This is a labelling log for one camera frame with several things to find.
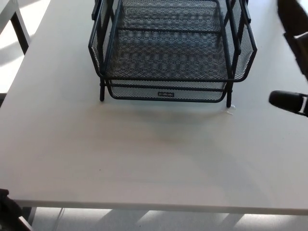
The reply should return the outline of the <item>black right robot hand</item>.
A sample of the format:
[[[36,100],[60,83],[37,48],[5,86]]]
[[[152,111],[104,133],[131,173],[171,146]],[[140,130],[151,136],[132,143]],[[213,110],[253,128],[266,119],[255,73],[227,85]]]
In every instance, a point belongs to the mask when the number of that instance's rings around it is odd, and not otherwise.
[[[291,48],[301,73],[308,77],[308,14],[297,0],[278,0],[277,12],[284,28],[284,38]],[[303,93],[275,90],[269,103],[282,110],[308,116],[308,96]]]

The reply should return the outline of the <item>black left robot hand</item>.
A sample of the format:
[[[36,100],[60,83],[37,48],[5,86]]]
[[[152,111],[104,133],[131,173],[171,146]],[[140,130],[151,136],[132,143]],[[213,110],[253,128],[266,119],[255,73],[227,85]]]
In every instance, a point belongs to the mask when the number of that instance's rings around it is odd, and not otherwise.
[[[24,225],[19,219],[23,215],[22,210],[8,194],[7,189],[0,190],[0,230],[23,231]]]

